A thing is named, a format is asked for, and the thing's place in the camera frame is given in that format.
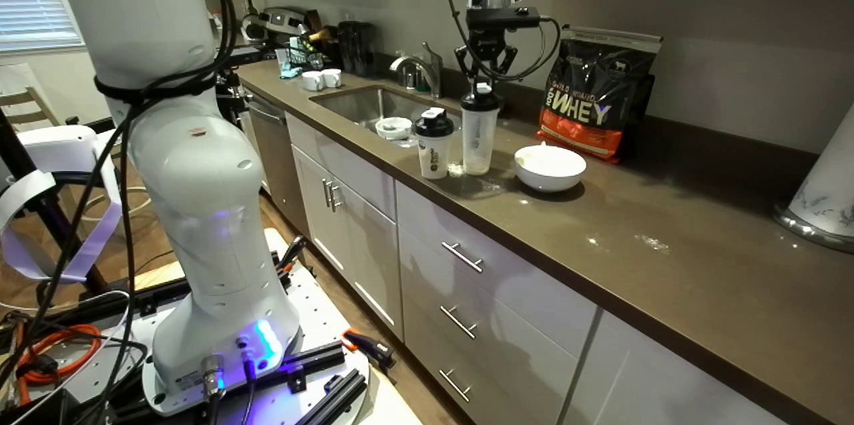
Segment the protein powder bag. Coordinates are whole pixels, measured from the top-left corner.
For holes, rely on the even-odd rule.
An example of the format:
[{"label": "protein powder bag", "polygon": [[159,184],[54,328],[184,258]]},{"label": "protein powder bag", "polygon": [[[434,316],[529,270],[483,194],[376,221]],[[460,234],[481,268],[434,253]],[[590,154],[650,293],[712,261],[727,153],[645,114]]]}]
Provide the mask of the protein powder bag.
[{"label": "protein powder bag", "polygon": [[546,81],[542,138],[617,163],[630,151],[655,78],[659,36],[564,26]]}]

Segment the stainless steel sink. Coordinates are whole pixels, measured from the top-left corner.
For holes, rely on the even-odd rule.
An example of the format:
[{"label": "stainless steel sink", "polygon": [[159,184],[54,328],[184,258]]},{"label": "stainless steel sink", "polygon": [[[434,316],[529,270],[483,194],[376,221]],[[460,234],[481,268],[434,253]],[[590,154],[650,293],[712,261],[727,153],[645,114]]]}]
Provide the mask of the stainless steel sink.
[{"label": "stainless steel sink", "polygon": [[[376,122],[382,118],[403,117],[415,122],[430,108],[429,105],[385,88],[366,88],[328,97],[313,97],[311,100],[353,121],[360,127],[365,127],[374,134],[376,134]],[[457,127],[460,127],[460,120],[457,117],[450,114],[448,116]],[[390,143],[404,147],[415,145],[411,136],[409,139],[390,140]]]}]

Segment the white shaker bottle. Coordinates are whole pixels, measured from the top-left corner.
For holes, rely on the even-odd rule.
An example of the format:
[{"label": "white shaker bottle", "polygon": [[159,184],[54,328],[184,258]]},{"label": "white shaker bottle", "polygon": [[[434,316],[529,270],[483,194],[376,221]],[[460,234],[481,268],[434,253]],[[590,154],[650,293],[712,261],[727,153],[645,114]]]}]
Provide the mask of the white shaker bottle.
[{"label": "white shaker bottle", "polygon": [[463,169],[466,175],[484,175],[492,161],[498,111],[504,99],[487,83],[463,97]]},{"label": "white shaker bottle", "polygon": [[430,108],[412,127],[418,137],[418,160],[421,161],[421,176],[426,179],[442,179],[448,175],[448,152],[451,149],[451,134],[454,122],[443,108]]}]

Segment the mug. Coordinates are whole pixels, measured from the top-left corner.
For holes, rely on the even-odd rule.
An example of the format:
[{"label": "mug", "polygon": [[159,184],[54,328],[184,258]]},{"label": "mug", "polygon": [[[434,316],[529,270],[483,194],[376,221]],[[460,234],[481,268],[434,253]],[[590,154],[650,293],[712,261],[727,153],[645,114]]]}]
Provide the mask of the mug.
[{"label": "mug", "polygon": [[332,67],[331,69],[323,70],[323,81],[326,84],[327,88],[339,88],[341,87],[341,70],[335,69]]},{"label": "mug", "polygon": [[319,71],[307,71],[302,73],[302,87],[308,91],[320,91],[326,86],[324,85],[323,73]]}]

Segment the brown countertop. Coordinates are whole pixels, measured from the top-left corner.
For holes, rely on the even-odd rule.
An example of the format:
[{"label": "brown countertop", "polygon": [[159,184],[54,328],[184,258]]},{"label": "brown countertop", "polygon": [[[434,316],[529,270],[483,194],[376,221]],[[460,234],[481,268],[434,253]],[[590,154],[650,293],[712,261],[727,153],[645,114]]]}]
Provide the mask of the brown countertop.
[{"label": "brown countertop", "polygon": [[536,127],[518,121],[500,121],[488,175],[426,181],[413,149],[310,100],[367,85],[400,91],[396,84],[345,75],[342,90],[309,93],[278,79],[276,62],[239,73],[260,96],[785,421],[854,423],[851,255],[594,158],[570,191],[530,191],[515,178],[513,153],[538,142]]}]

